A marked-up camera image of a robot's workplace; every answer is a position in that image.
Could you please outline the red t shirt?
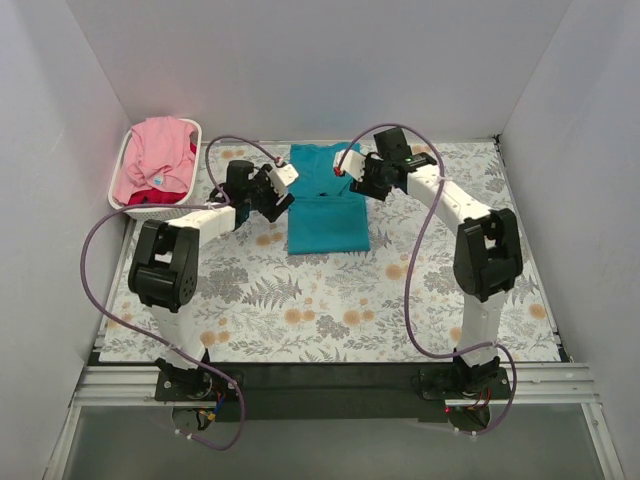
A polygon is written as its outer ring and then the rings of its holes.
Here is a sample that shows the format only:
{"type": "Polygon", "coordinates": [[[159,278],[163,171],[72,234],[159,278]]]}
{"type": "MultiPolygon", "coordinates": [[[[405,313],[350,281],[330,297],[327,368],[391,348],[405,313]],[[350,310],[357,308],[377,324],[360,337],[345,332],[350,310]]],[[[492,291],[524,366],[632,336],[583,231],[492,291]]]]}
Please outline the red t shirt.
{"type": "Polygon", "coordinates": [[[195,171],[196,145],[159,150],[145,157],[131,142],[126,150],[114,197],[122,204],[176,204],[189,192],[195,171]]]}

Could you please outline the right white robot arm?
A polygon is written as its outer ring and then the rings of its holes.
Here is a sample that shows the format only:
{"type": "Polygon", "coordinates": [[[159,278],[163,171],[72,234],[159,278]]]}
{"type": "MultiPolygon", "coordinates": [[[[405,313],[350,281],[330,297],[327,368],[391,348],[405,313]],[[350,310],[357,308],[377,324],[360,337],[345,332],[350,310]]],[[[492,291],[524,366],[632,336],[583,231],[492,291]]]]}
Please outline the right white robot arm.
{"type": "Polygon", "coordinates": [[[435,146],[412,151],[410,127],[383,123],[369,128],[375,149],[364,155],[347,146],[334,159],[337,176],[349,176],[354,193],[385,200],[398,189],[427,206],[426,218],[438,218],[455,236],[453,273],[464,294],[461,337],[451,358],[467,368],[498,362],[507,350],[498,330],[507,293],[523,271],[515,213],[476,200],[446,173],[435,146]]]}

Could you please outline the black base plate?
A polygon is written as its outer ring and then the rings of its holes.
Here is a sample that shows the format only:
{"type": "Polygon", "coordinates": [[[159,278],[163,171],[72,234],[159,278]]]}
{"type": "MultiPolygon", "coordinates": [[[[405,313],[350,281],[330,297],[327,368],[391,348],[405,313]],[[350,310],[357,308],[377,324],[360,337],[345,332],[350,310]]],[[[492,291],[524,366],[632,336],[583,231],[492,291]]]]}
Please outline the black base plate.
{"type": "Polygon", "coordinates": [[[454,363],[220,363],[219,374],[158,360],[154,398],[196,406],[219,402],[220,422],[450,418],[484,428],[489,403],[506,400],[504,368],[469,377],[454,363]]]}

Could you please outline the pink t shirt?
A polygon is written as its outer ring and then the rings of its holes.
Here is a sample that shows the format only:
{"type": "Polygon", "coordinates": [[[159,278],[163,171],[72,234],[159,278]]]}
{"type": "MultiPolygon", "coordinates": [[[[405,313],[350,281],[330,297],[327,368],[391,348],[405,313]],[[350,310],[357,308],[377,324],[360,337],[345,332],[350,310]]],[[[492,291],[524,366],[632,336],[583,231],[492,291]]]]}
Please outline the pink t shirt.
{"type": "Polygon", "coordinates": [[[174,117],[148,118],[134,125],[116,177],[113,195],[127,203],[138,191],[155,188],[187,193],[195,167],[194,124],[174,117]]]}

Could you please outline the aluminium rail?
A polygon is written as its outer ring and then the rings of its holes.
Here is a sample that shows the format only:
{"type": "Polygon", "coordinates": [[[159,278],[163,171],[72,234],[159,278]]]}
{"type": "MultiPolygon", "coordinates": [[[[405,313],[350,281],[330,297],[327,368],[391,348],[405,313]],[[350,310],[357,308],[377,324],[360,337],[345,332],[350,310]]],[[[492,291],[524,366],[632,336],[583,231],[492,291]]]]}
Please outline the aluminium rail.
{"type": "MultiPolygon", "coordinates": [[[[158,406],[157,369],[148,365],[90,366],[72,397],[76,406],[158,406]]],[[[519,363],[515,404],[592,404],[601,396],[580,363],[519,363]]]]}

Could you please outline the teal t shirt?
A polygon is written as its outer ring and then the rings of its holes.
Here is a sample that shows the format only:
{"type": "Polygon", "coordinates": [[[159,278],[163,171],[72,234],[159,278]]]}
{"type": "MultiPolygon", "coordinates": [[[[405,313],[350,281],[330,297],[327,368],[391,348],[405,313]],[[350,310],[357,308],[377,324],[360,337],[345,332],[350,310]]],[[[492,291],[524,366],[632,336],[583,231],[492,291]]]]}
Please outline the teal t shirt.
{"type": "Polygon", "coordinates": [[[288,253],[291,255],[370,250],[366,200],[350,191],[348,176],[333,172],[334,157],[348,144],[294,144],[290,163],[299,178],[290,187],[288,253]]]}

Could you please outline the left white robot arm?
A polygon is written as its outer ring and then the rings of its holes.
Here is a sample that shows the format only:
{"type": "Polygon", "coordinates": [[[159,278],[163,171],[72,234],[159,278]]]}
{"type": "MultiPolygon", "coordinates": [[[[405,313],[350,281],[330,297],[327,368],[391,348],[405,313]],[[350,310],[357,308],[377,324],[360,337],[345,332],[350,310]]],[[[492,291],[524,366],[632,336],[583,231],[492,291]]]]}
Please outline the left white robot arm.
{"type": "Polygon", "coordinates": [[[167,344],[162,366],[192,370],[207,353],[189,307],[197,290],[200,249],[237,230],[253,211],[275,222],[294,202],[289,188],[298,177],[287,162],[258,167],[234,160],[222,190],[211,193],[204,208],[143,223],[128,287],[150,309],[159,337],[167,344]]]}

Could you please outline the white laundry basket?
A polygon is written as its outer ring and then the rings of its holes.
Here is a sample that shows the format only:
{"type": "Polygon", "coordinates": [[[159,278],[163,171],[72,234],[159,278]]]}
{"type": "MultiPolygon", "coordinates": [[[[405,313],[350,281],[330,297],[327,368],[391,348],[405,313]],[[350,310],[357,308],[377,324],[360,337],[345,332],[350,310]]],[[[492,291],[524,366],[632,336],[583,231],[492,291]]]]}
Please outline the white laundry basket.
{"type": "Polygon", "coordinates": [[[127,144],[129,142],[129,139],[131,137],[131,129],[132,127],[127,131],[127,133],[125,134],[121,146],[120,146],[120,151],[118,153],[117,156],[117,160],[115,163],[115,167],[113,170],[113,174],[111,177],[111,181],[110,181],[110,185],[109,185],[109,189],[108,189],[108,193],[107,193],[107,200],[109,202],[109,204],[111,205],[112,208],[114,209],[120,209],[122,207],[127,206],[129,209],[125,212],[127,215],[129,215],[131,218],[135,219],[135,220],[149,220],[149,219],[157,219],[157,220],[169,220],[172,218],[176,218],[180,215],[180,211],[178,210],[178,208],[180,206],[186,206],[188,205],[193,197],[193,192],[195,189],[195,183],[196,183],[196,175],[198,172],[198,168],[199,168],[199,155],[200,155],[200,141],[202,139],[202,129],[200,127],[200,125],[191,119],[187,119],[187,118],[178,118],[178,119],[182,119],[185,120],[187,122],[190,122],[192,124],[195,125],[195,127],[197,128],[197,133],[192,137],[192,142],[196,145],[196,160],[195,160],[195,171],[193,174],[193,182],[192,182],[192,186],[189,190],[189,192],[187,193],[186,197],[179,201],[176,204],[171,204],[171,205],[165,205],[165,204],[141,204],[141,205],[132,205],[132,206],[128,206],[125,204],[120,203],[113,195],[114,193],[114,187],[115,187],[115,182],[116,182],[116,177],[119,173],[120,167],[122,165],[122,161],[123,161],[123,157],[124,157],[124,152],[125,152],[125,148],[127,147],[127,144]]]}

